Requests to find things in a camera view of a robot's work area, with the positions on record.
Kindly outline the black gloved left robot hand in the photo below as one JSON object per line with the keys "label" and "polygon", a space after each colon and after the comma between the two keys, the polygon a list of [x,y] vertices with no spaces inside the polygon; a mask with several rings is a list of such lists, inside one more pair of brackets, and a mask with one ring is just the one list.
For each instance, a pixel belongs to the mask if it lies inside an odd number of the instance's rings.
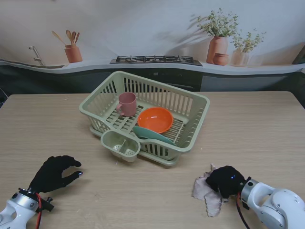
{"label": "black gloved left robot hand", "polygon": [[83,172],[76,171],[67,177],[63,177],[63,171],[70,167],[80,166],[81,163],[71,156],[51,156],[40,167],[31,181],[29,189],[33,193],[48,193],[66,187],[78,179]]}

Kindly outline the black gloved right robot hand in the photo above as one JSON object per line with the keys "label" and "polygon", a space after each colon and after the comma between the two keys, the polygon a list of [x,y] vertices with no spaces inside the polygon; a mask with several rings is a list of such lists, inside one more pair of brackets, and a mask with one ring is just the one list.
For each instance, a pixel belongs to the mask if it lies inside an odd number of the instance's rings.
{"label": "black gloved right robot hand", "polygon": [[215,192],[220,192],[223,198],[237,195],[239,185],[245,182],[244,176],[232,166],[215,169],[205,180]]}

